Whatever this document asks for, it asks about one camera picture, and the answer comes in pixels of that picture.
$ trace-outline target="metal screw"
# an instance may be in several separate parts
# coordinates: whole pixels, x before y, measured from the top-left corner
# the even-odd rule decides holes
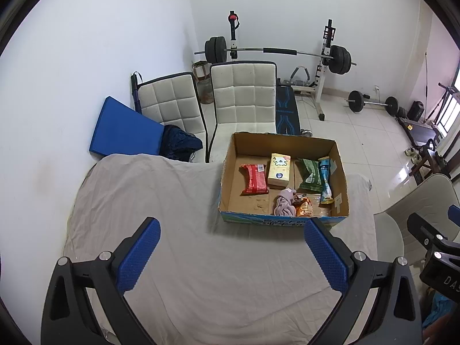
[[[405,266],[407,265],[407,259],[404,258],[404,257],[398,257],[398,263],[401,265],[401,266]]]
[[[366,254],[364,252],[355,252],[354,256],[358,261],[363,261],[366,259]]]
[[[61,257],[57,260],[59,266],[64,266],[67,263],[67,257]]]
[[[112,257],[112,253],[111,252],[102,252],[101,254],[99,254],[99,259],[101,261],[107,261],[110,259],[110,257]]]

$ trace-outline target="blue foam mat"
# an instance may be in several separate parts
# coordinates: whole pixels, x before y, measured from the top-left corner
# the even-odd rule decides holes
[[[158,155],[164,126],[112,97],[102,106],[89,151],[109,154]]]

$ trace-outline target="snack package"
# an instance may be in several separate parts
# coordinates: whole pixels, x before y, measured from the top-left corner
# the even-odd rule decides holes
[[[313,216],[313,206],[308,197],[303,197],[303,202],[297,208],[295,216],[307,216],[308,218]]]
[[[313,206],[313,216],[321,218],[322,216],[331,216],[331,206],[321,205],[321,194],[310,193],[308,194],[311,205]]]
[[[302,189],[307,189],[315,193],[323,191],[321,176],[319,174],[318,162],[312,160],[299,160],[302,172],[302,183],[299,185]]]
[[[268,184],[287,187],[289,184],[289,169],[291,157],[284,154],[272,153],[270,169],[268,171]]]
[[[242,164],[240,167],[245,168],[249,175],[248,186],[241,192],[241,194],[268,193],[268,187],[265,181],[264,164]]]
[[[329,186],[329,157],[323,157],[319,159],[319,172],[321,176],[321,182],[323,183],[323,191],[321,192],[321,203],[331,204],[334,202],[332,198],[332,190]]]
[[[298,194],[295,194],[293,199],[292,199],[292,204],[295,206],[295,207],[299,207],[300,205],[302,205],[302,202],[305,201],[305,199],[307,199],[309,196],[309,194],[305,194],[305,193],[298,193]]]

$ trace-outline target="blue snack package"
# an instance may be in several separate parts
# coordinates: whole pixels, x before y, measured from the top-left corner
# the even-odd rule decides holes
[[[329,157],[320,158],[318,163],[319,173],[321,176],[321,183],[323,184],[323,191],[321,192],[321,204],[331,204],[334,202],[332,198],[332,190],[329,186]]]

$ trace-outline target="white wall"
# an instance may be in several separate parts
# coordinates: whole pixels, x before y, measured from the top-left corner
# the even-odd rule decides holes
[[[409,110],[413,101],[422,101],[427,110],[426,116],[428,116],[444,94],[444,89],[439,87],[438,83],[444,85],[452,84],[460,56],[457,45],[435,14],[432,15],[430,37],[426,48],[428,63],[428,102],[425,101],[425,51],[420,50],[419,55],[423,56],[423,61],[420,63],[417,82],[413,87],[410,97],[405,103],[401,102],[401,106]]]
[[[227,17],[234,10],[241,26],[239,47],[279,47],[320,52],[328,18],[337,28],[334,44],[344,46],[358,64],[346,75],[331,74],[326,86],[382,98],[401,86],[415,40],[420,0],[191,0],[199,45],[211,36],[230,40]],[[298,65],[316,70],[317,59],[306,56],[240,53],[240,59],[264,59],[289,77]]]
[[[34,344],[105,97],[132,105],[132,72],[195,50],[189,0],[41,0],[0,57],[0,295]]]

